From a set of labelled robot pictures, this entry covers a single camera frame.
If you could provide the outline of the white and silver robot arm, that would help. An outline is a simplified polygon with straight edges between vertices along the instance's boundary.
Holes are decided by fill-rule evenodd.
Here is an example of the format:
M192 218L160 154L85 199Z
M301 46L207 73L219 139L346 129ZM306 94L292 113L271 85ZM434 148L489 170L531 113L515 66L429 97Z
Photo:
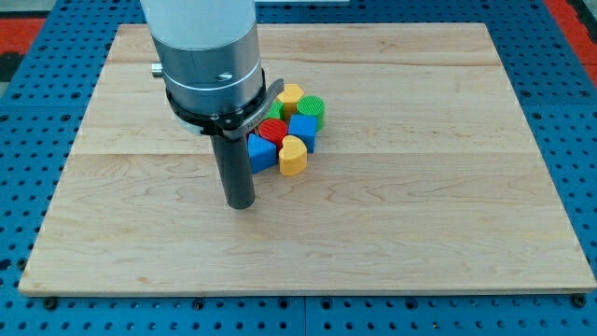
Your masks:
M168 103L180 125L211 139L228 205L255 200L247 135L283 91L266 82L253 0L142 0Z

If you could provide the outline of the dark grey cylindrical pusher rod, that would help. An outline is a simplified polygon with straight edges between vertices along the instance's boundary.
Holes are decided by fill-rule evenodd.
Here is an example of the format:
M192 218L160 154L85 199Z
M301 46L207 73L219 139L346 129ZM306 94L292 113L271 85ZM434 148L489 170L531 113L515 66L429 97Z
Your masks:
M228 205L237 210L248 208L256 194L246 137L231 140L215 135L211 143Z

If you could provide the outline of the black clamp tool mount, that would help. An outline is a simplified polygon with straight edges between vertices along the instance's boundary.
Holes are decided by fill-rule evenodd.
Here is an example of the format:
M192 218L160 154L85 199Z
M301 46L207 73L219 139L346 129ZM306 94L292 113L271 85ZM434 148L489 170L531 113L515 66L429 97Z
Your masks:
M236 140L264 119L285 82L261 68L167 69L165 93L179 124L195 135Z

